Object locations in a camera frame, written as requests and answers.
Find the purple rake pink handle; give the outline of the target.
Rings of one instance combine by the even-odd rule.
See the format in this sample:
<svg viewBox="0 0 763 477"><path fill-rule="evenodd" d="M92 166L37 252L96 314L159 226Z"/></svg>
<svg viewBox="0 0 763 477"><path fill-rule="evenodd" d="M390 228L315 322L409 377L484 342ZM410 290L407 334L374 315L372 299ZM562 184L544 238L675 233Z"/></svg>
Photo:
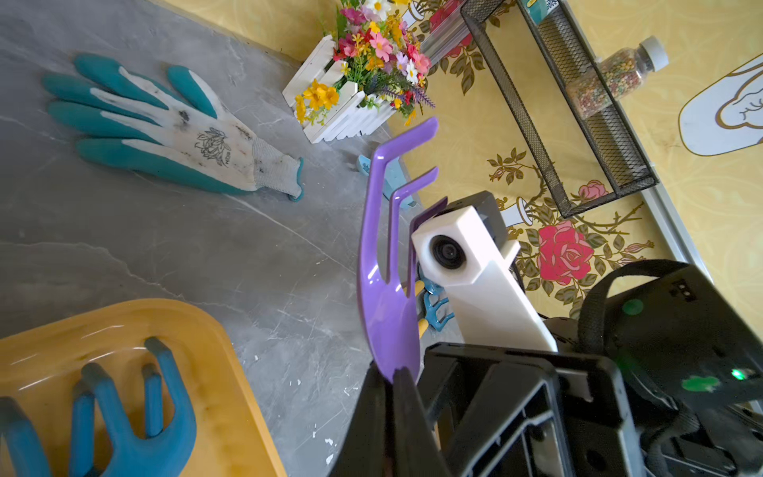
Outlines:
<svg viewBox="0 0 763 477"><path fill-rule="evenodd" d="M407 369L417 376L420 369L419 333L414 282L415 253L409 254L409 277L403 284L399 275L399 226L401 201L433 184L436 167L393 191L389 200L387 265L378 261L378 240L383 208L385 171L393 159L431 141L439 129L436 118L380 145L371 160L358 261L358 300L367 341L381 375L393 381L396 371Z"/></svg>

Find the teal rake yellow handle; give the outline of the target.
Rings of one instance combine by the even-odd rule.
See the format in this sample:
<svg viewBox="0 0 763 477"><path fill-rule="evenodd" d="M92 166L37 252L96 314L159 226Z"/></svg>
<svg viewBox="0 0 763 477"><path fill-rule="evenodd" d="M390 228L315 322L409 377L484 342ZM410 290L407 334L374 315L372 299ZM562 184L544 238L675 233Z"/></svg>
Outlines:
<svg viewBox="0 0 763 477"><path fill-rule="evenodd" d="M422 338L429 329L441 332L455 317L448 308L449 299L444 296L444 288L427 278L421 266L418 266L414 290L419 313L419 337Z"/></svg>
<svg viewBox="0 0 763 477"><path fill-rule="evenodd" d="M197 438L192 401L170 348L156 337L141 368L143 431L129 419L114 379L97 360L29 369L1 384L1 473L51 476L42 430L68 440L71 476L179 476Z"/></svg>

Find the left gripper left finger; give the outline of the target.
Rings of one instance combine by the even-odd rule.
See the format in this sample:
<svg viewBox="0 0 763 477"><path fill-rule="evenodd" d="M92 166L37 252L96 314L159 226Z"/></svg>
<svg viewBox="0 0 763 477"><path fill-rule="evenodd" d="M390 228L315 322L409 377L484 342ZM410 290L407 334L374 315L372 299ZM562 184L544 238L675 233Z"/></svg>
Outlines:
<svg viewBox="0 0 763 477"><path fill-rule="evenodd" d="M372 362L329 476L391 476L393 387Z"/></svg>

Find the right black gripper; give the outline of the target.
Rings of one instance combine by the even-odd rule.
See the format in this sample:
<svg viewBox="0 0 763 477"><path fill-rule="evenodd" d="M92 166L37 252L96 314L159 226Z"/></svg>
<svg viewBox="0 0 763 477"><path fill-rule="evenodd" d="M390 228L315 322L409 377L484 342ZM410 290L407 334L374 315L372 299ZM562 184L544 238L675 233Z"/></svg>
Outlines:
<svg viewBox="0 0 763 477"><path fill-rule="evenodd" d="M762 343L695 266L628 264L565 351L440 343L418 384L454 476L758 476Z"/></svg>

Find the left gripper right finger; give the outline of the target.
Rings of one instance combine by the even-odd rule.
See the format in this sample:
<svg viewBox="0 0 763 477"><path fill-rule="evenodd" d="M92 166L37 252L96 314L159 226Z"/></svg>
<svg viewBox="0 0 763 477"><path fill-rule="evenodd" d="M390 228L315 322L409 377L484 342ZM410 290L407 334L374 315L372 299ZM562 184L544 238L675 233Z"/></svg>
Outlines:
<svg viewBox="0 0 763 477"><path fill-rule="evenodd" d="M391 475L449 476L450 471L436 446L409 369L395 371L391 401Z"/></svg>

